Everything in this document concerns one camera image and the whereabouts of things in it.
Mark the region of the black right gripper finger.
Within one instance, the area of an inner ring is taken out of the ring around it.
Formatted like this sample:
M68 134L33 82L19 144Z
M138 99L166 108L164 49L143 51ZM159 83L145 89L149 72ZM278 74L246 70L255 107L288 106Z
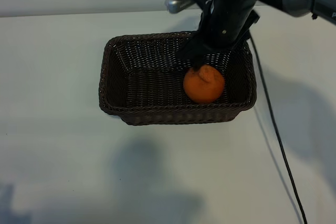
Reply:
M203 65L204 65L203 59L196 58L193 62L193 71L198 72Z
M194 36L187 40L180 48L180 58L184 60L190 60L208 53L210 53L210 49L205 45L204 40L199 36Z

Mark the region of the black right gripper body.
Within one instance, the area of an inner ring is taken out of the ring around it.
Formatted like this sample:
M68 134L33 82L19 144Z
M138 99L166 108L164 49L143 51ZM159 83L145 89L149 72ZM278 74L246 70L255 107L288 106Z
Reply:
M202 18L195 34L196 51L235 48L256 22L256 0L199 0Z

